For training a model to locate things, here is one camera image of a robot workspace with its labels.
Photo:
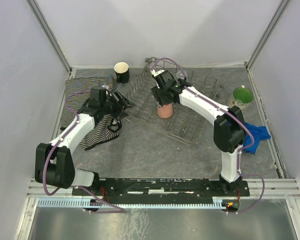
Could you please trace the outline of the black mug cream inside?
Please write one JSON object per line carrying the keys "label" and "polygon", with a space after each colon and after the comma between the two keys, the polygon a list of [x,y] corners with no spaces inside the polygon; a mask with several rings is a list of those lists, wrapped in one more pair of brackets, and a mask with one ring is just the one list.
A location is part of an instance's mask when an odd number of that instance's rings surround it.
{"label": "black mug cream inside", "polygon": [[114,66],[114,71],[116,74],[116,81],[118,83],[126,84],[130,79],[130,69],[126,62],[118,62]]}

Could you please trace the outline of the salmon pink plastic cup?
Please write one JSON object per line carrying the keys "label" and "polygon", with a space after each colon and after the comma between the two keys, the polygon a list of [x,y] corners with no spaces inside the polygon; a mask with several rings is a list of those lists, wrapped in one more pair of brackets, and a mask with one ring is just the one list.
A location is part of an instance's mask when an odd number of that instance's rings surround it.
{"label": "salmon pink plastic cup", "polygon": [[168,119],[173,115],[173,105],[170,103],[168,105],[158,106],[157,115],[162,119]]}

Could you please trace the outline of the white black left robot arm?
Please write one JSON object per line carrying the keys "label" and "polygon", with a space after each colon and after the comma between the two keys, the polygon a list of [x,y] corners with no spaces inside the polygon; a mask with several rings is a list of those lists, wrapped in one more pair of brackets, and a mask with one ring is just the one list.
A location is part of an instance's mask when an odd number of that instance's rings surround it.
{"label": "white black left robot arm", "polygon": [[40,143],[35,151],[34,178],[43,187],[54,186],[68,189],[74,186],[90,187],[96,174],[92,171],[76,169],[72,154],[83,138],[106,116],[116,122],[128,116],[126,109],[136,105],[119,91],[110,92],[104,87],[92,87],[86,91],[88,99],[74,113],[73,121],[49,143]]}

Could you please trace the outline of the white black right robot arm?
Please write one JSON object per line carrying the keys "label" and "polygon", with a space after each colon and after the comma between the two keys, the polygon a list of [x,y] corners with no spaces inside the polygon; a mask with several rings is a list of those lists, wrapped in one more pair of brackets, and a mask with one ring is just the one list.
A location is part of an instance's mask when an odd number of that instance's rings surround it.
{"label": "white black right robot arm", "polygon": [[246,135],[249,135],[241,109],[215,102],[200,93],[186,78],[175,79],[168,70],[151,70],[156,86],[151,89],[160,106],[180,104],[208,120],[213,126],[213,141],[221,151],[219,185],[228,194],[238,188],[242,181],[241,154]]}

